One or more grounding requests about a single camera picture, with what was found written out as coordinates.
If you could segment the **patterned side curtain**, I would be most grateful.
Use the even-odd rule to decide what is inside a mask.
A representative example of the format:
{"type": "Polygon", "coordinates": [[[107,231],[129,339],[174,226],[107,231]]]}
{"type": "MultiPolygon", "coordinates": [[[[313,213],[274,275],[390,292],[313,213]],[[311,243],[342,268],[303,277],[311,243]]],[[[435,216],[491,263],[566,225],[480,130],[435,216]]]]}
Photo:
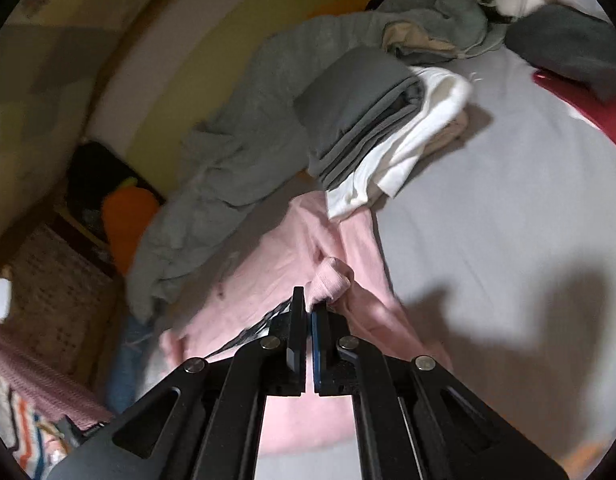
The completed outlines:
{"type": "Polygon", "coordinates": [[[107,422],[103,382],[118,286],[42,224],[8,262],[11,307],[0,323],[0,374],[51,422],[107,422]]]}

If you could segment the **pink printed t-shirt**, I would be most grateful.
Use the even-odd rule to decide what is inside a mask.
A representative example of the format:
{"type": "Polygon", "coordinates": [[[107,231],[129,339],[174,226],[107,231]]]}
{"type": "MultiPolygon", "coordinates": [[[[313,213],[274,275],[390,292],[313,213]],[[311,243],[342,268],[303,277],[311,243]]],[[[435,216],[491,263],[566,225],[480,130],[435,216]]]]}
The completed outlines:
{"type": "Polygon", "coordinates": [[[178,301],[180,316],[159,338],[175,368],[194,356],[218,360],[223,345],[254,326],[293,289],[305,289],[306,305],[325,300],[344,315],[353,335],[386,356],[410,361],[428,353],[450,359],[440,344],[423,344],[390,286],[374,234],[371,211],[329,220],[321,192],[293,198],[280,224],[264,234],[234,269],[209,284],[194,278],[178,301]]]}

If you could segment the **orange plush pillow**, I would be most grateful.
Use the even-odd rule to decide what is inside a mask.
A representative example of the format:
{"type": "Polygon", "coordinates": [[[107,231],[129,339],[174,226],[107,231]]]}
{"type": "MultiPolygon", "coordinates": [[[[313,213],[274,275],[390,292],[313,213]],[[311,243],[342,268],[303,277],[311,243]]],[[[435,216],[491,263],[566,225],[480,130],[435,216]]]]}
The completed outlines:
{"type": "Polygon", "coordinates": [[[114,266],[122,276],[128,274],[143,233],[159,208],[149,190],[136,186],[118,188],[104,200],[103,228],[114,266]]]}

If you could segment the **blue patterned pillow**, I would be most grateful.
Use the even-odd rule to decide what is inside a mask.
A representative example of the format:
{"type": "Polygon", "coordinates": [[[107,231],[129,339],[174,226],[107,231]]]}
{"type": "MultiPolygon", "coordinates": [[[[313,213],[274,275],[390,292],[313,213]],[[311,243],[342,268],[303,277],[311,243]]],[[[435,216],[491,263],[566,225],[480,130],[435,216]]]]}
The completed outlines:
{"type": "Polygon", "coordinates": [[[105,406],[115,415],[134,403],[152,329],[133,315],[126,319],[105,386],[105,406]]]}

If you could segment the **dark grey sweater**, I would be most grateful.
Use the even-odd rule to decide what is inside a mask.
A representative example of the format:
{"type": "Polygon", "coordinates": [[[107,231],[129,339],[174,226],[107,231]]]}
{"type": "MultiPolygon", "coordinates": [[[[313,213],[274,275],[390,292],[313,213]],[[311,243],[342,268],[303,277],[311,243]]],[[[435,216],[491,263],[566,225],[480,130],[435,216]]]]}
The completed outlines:
{"type": "Polygon", "coordinates": [[[602,101],[616,99],[616,29],[562,4],[546,4],[511,24],[506,47],[525,61],[588,84],[602,101]]]}

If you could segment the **grey printed bed sheet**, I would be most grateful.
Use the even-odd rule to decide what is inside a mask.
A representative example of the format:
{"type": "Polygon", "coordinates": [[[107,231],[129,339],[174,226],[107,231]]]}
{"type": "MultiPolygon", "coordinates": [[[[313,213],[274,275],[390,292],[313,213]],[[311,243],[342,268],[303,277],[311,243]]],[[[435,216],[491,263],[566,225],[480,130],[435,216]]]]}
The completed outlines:
{"type": "MultiPolygon", "coordinates": [[[[389,281],[459,377],[552,457],[581,457],[582,476],[616,436],[616,146],[507,48],[449,68],[472,86],[468,128],[373,206],[389,281]]],[[[195,127],[131,267],[134,314],[204,292],[306,163],[287,100],[195,127]]]]}

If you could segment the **grey-green rumpled blanket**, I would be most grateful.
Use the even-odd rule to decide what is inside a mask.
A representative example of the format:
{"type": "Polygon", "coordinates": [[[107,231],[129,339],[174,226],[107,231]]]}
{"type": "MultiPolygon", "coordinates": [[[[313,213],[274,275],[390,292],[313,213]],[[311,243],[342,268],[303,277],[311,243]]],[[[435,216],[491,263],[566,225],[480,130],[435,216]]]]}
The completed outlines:
{"type": "Polygon", "coordinates": [[[474,58],[502,43],[503,24],[475,0],[384,0],[376,10],[321,15],[264,41],[226,104],[184,138],[180,185],[144,232],[126,277],[142,324],[176,301],[252,209],[308,164],[294,99],[356,47],[411,64],[474,58]]]}

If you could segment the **red flat laptop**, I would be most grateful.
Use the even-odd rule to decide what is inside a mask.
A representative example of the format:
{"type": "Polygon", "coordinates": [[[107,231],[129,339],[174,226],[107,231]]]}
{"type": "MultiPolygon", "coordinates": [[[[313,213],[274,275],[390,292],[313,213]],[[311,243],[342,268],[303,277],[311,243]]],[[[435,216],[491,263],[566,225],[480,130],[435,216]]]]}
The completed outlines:
{"type": "Polygon", "coordinates": [[[580,117],[587,119],[616,145],[616,100],[604,103],[583,84],[575,84],[543,70],[533,73],[532,80],[576,110],[580,117]]]}

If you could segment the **folded white garment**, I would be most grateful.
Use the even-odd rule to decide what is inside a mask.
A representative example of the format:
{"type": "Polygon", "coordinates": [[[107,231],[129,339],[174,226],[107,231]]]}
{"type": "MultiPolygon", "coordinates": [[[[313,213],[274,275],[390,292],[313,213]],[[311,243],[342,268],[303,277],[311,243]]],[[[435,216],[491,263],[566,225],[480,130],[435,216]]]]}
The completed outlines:
{"type": "Polygon", "coordinates": [[[422,110],[372,148],[337,188],[325,193],[331,220],[343,220],[383,195],[395,197],[421,159],[457,139],[468,126],[465,107],[472,84],[466,78],[438,67],[411,71],[424,84],[422,110]]]}

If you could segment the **folded dark grey garment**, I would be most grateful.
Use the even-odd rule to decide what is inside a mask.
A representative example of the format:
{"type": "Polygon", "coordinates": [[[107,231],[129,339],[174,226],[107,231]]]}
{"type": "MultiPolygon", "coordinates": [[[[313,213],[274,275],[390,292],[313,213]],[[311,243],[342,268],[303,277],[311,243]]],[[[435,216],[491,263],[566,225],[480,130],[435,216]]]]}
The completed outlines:
{"type": "Polygon", "coordinates": [[[295,99],[306,130],[308,174],[332,190],[379,143],[419,114],[425,84],[380,49],[355,48],[330,65],[295,99]]]}

